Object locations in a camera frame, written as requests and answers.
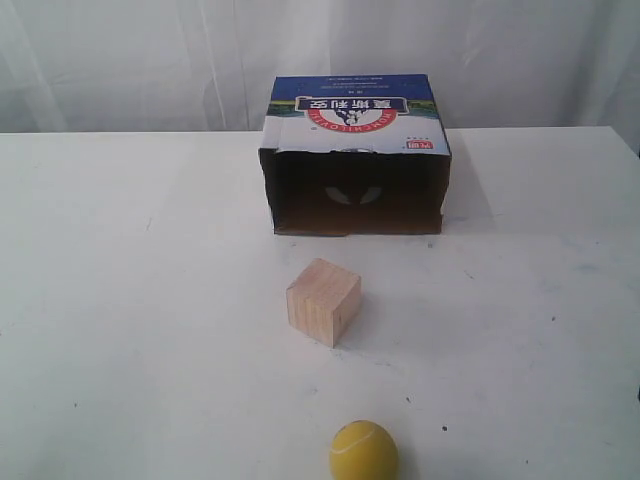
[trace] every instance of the white table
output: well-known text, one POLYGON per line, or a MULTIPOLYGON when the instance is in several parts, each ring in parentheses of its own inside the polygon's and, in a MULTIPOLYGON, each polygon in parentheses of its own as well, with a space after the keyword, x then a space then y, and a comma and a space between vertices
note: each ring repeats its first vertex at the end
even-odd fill
POLYGON ((445 234, 276 237, 259 133, 0 136, 0 477, 640 475, 640 160, 608 128, 449 131, 445 234), (335 350, 287 324, 362 274, 335 350))

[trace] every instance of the tennis ball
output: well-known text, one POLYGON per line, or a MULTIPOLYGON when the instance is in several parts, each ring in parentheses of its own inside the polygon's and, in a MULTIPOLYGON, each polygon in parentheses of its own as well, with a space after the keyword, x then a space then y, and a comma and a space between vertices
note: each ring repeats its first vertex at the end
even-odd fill
POLYGON ((335 480, 394 480, 398 449, 380 425, 359 420, 336 433, 329 465, 335 480))

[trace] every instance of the white backdrop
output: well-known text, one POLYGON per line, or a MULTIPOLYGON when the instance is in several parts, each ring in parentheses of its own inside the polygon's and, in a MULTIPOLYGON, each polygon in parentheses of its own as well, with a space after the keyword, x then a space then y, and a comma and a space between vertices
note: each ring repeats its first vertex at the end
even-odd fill
POLYGON ((0 131, 259 129, 278 75, 429 74, 448 127, 640 146, 640 0, 0 0, 0 131))

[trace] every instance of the open cardboard box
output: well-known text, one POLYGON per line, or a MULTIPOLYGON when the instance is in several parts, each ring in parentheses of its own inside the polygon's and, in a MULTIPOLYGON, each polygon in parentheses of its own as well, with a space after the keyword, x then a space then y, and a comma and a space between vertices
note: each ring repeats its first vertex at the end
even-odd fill
POLYGON ((275 233, 441 231, 451 155, 425 75, 278 78, 259 155, 275 233))

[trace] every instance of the wooden cube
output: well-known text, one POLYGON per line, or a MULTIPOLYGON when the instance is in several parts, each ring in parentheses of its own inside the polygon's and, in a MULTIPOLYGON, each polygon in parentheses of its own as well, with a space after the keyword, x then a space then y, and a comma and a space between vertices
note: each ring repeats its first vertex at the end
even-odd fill
POLYGON ((360 275, 316 258, 287 289, 289 323, 334 347, 358 313, 361 285, 360 275))

